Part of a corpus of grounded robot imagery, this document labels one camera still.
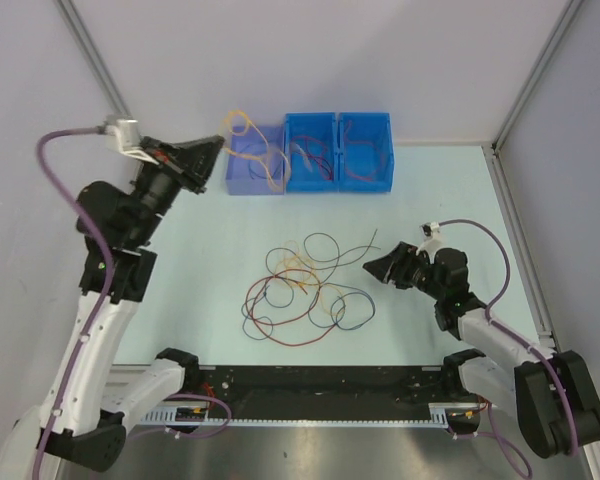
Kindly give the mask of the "blue bin middle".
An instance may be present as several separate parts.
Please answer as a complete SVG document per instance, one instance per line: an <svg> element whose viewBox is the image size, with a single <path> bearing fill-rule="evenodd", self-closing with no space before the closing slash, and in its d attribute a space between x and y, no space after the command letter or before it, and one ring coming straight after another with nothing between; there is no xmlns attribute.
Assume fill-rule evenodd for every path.
<svg viewBox="0 0 600 480"><path fill-rule="evenodd" d="M287 192L338 190L340 148L337 127L335 112L286 115L284 147L291 164Z"/></svg>

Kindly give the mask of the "blue bin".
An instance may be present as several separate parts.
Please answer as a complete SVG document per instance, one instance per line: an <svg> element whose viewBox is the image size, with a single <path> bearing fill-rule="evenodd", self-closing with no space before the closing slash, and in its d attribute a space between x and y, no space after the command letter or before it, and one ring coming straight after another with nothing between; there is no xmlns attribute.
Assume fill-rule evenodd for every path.
<svg viewBox="0 0 600 480"><path fill-rule="evenodd" d="M286 115L284 147L291 164L287 192L338 190L340 148L337 127L335 112Z"/></svg>
<svg viewBox="0 0 600 480"><path fill-rule="evenodd" d="M342 112L339 128L339 190L389 193L393 187L394 148L387 112Z"/></svg>

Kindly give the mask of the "left aluminium frame post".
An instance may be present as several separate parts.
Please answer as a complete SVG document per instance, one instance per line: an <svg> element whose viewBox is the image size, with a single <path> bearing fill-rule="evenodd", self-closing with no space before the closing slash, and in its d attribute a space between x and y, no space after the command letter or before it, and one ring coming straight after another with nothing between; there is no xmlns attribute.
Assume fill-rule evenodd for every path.
<svg viewBox="0 0 600 480"><path fill-rule="evenodd" d="M129 107L75 3L71 0L55 0L54 4L111 111L115 114L130 116Z"/></svg>

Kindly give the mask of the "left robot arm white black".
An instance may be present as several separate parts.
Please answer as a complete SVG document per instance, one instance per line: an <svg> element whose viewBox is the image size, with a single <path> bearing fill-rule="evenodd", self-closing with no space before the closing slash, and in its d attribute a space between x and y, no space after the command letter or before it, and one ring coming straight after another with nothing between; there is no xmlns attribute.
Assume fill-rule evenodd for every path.
<svg viewBox="0 0 600 480"><path fill-rule="evenodd" d="M72 195L45 158L46 144L66 134L61 130L43 136L36 154L43 172L77 214L76 228L88 255L71 340L40 410L31 479L39 478L45 455L106 471L128 433L150 410L172 396L190 399L204 383L197 356L166 348L120 397L103 399L120 341L144 299L157 260L147 248L151 237L180 191L205 192L223 137L175 144L143 137L139 149L149 160L131 192L95 181Z"/></svg>

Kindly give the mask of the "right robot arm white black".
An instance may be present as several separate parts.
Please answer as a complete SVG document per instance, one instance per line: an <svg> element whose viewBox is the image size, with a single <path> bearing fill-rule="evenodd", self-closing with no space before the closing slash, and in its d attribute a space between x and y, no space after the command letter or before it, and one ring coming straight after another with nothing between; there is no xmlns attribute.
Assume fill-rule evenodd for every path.
<svg viewBox="0 0 600 480"><path fill-rule="evenodd" d="M600 441L600 399L584 358L543 347L498 320L471 291L464 252L442 248L429 255L401 242L363 268L383 284L434 299L438 327L468 344L444 360L451 370L441 388L449 399L476 394L491 401L541 458Z"/></svg>

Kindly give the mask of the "aluminium frame post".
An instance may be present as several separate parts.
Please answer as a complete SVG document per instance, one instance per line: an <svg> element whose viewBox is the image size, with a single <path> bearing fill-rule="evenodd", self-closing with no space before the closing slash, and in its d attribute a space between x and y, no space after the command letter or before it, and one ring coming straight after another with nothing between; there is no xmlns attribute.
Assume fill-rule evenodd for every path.
<svg viewBox="0 0 600 480"><path fill-rule="evenodd" d="M585 0L569 0L566 2L556 24L541 48L530 73L523 82L513 105L491 142L491 148L495 154L498 154L502 150L519 117L522 115L543 76L551 66L553 58L558 53L577 16L586 4L587 1Z"/></svg>
<svg viewBox="0 0 600 480"><path fill-rule="evenodd" d="M54 4L111 111L115 114L130 116L129 107L75 3L71 0L55 0Z"/></svg>

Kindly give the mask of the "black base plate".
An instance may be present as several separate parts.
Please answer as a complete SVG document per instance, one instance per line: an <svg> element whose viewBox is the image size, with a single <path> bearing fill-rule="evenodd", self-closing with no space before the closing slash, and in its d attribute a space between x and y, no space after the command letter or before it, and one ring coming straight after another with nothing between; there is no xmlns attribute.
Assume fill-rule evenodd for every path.
<svg viewBox="0 0 600 480"><path fill-rule="evenodd" d="M474 404L440 366L201 367L182 394L211 393L235 420L428 420L429 406Z"/></svg>

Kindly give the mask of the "right aluminium frame post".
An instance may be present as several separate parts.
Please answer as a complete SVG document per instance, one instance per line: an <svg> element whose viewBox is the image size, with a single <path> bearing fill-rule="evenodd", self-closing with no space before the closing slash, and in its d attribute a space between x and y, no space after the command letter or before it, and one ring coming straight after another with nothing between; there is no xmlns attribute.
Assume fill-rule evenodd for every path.
<svg viewBox="0 0 600 480"><path fill-rule="evenodd" d="M541 48L530 73L523 82L513 105L491 142L491 148L495 154L498 154L502 150L519 117L522 115L543 76L551 66L553 58L558 53L577 16L586 4L587 1L585 0L569 0L566 2L556 24Z"/></svg>

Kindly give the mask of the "lavender plastic bin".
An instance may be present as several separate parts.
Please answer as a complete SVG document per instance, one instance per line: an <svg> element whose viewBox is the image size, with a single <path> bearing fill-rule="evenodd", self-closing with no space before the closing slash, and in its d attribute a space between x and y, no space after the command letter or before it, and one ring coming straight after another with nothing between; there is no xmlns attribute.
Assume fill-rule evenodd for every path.
<svg viewBox="0 0 600 480"><path fill-rule="evenodd" d="M284 193L284 131L282 125L261 126L233 135L225 175L230 195L282 195Z"/></svg>

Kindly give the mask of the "right aluminium table rail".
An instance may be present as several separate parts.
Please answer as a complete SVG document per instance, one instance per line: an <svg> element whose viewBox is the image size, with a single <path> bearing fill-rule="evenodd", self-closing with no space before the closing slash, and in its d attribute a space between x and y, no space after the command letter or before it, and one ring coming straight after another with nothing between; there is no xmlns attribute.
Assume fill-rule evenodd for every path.
<svg viewBox="0 0 600 480"><path fill-rule="evenodd" d="M560 350L559 340L555 335L546 298L539 282L536 265L531 256L514 197L505 176L502 161L491 145L483 146L482 152L498 199L507 236L515 258L515 264L531 309L531 315L539 335L540 343L543 346L554 347Z"/></svg>

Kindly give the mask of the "blue bin right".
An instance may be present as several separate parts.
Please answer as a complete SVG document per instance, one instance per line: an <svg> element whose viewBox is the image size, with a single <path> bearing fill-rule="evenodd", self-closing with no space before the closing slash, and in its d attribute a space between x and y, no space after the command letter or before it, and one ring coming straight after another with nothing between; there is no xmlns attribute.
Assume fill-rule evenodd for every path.
<svg viewBox="0 0 600 480"><path fill-rule="evenodd" d="M339 128L339 190L389 193L393 187L394 148L387 112L342 112Z"/></svg>

